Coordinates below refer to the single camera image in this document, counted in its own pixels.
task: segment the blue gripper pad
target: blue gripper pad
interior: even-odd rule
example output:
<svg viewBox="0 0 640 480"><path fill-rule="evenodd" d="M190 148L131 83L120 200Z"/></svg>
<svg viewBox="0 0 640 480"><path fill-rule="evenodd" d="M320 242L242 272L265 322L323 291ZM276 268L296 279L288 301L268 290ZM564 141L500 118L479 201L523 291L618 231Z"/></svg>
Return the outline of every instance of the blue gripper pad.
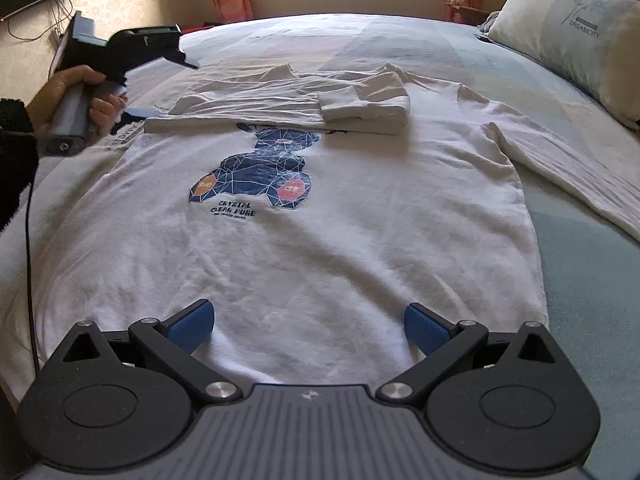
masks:
<svg viewBox="0 0 640 480"><path fill-rule="evenodd" d="M192 354L213 332L215 313L209 300L198 300L162 322L166 338Z"/></svg>
<svg viewBox="0 0 640 480"><path fill-rule="evenodd" d="M425 355L435 352L448 343L455 328L453 323L427 310L419 303L412 303L404 310L404 334Z"/></svg>

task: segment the hand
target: hand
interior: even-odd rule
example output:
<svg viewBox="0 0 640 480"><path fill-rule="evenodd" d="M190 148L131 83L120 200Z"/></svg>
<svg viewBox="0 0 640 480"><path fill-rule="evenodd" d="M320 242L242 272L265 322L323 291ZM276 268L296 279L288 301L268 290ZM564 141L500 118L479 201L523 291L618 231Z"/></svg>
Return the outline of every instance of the hand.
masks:
<svg viewBox="0 0 640 480"><path fill-rule="evenodd" d="M81 82L95 85L105 79L104 74L96 72L87 65L56 72L26 106L36 137L41 139L46 136L56 108L70 86ZM98 136L92 139L92 144L111 131L126 105L126 95L120 97L109 95L91 100L89 118L99 126Z"/></svg>

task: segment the black sleeve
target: black sleeve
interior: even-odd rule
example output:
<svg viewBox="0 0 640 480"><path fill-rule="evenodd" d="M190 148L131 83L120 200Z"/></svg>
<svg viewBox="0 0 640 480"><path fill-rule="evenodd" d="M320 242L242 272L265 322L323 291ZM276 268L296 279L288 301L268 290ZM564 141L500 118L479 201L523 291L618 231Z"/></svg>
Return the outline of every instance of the black sleeve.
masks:
<svg viewBox="0 0 640 480"><path fill-rule="evenodd" d="M0 100L0 231L18 209L20 193L32 182L38 150L21 101Z"/></svg>

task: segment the patterned wallpaper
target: patterned wallpaper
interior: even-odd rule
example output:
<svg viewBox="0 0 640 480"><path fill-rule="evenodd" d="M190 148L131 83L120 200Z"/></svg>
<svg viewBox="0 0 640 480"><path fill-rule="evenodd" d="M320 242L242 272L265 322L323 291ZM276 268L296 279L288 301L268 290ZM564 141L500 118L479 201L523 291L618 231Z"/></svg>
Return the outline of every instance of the patterned wallpaper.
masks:
<svg viewBox="0 0 640 480"><path fill-rule="evenodd" d="M77 10L95 20L96 33L108 38L126 27L169 23L169 0L72 0ZM11 32L32 38L53 23L49 4L11 18ZM46 81L55 47L49 33L40 40L22 43L11 38L0 24L0 96L29 100Z"/></svg>

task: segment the gray ribbed surface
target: gray ribbed surface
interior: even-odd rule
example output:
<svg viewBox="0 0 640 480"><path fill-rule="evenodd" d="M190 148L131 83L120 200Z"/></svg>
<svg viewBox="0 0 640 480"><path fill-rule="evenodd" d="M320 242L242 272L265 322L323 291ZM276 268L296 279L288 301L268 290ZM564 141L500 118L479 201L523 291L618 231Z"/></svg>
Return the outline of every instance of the gray ribbed surface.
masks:
<svg viewBox="0 0 640 480"><path fill-rule="evenodd" d="M82 479L40 466L28 479ZM256 386L244 402L206 409L189 436L114 480L485 480L454 462L417 416L373 401L361 386ZM549 480L585 480L572 471Z"/></svg>

